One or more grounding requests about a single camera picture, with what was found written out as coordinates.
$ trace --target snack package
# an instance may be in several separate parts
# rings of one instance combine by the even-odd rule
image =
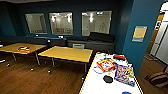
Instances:
[[[114,79],[119,82],[128,84],[130,86],[134,86],[135,80],[134,80],[133,68],[118,65],[116,68],[116,73],[115,73]]]
[[[29,52],[29,47],[20,47],[18,50],[21,52]]]
[[[107,72],[107,71],[116,67],[116,64],[114,64],[114,62],[112,60],[109,60],[109,59],[103,59],[101,61],[98,61],[97,65],[104,72]]]

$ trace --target sofa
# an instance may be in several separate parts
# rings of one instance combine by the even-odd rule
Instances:
[[[75,44],[84,49],[91,49],[94,53],[104,52],[113,54],[114,51],[114,35],[91,32],[88,37],[71,36],[66,38],[68,47],[76,47]]]

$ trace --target ceiling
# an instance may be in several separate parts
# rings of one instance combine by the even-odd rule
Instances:
[[[54,0],[0,0],[0,1],[7,1],[10,3],[30,3],[30,2],[54,1]]]

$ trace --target table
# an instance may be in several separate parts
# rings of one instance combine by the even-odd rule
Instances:
[[[106,83],[103,80],[103,77],[108,75],[108,72],[98,74],[94,71],[95,66],[97,66],[96,62],[104,58],[113,59],[113,55],[107,55],[104,53],[96,54],[79,94],[122,94],[122,92],[143,94],[138,82],[136,82],[135,86],[132,87],[114,80],[115,70],[111,71],[110,75],[113,78],[113,82]],[[116,60],[116,62],[119,65],[127,66],[127,61]]]
[[[55,66],[54,58],[73,60],[79,62],[85,62],[85,72],[87,71],[87,63],[89,63],[92,50],[89,49],[77,49],[69,47],[54,46],[44,52],[39,53],[40,56],[51,57],[53,66]]]
[[[21,52],[21,51],[18,50],[20,47],[29,47],[29,51],[28,52]],[[45,45],[16,43],[16,44],[11,44],[11,45],[1,47],[0,51],[12,53],[15,61],[16,61],[16,57],[15,57],[14,53],[27,55],[27,54],[35,52],[37,63],[38,63],[38,65],[40,65],[40,62],[39,62],[38,55],[37,55],[36,51],[39,50],[39,49],[42,49],[44,47],[46,47],[46,46]]]

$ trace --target table leg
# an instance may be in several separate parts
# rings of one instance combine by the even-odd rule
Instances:
[[[40,65],[40,61],[39,61],[39,59],[38,59],[37,52],[35,52],[35,54],[36,54],[37,63],[38,63],[38,65]]]
[[[85,63],[85,73],[87,73],[87,63]]]
[[[14,60],[16,61],[16,57],[15,57],[15,54],[14,54],[14,53],[12,53],[12,55],[13,55],[13,58],[14,58]]]
[[[54,58],[52,58],[52,62],[53,62],[53,67],[54,67],[55,66]]]

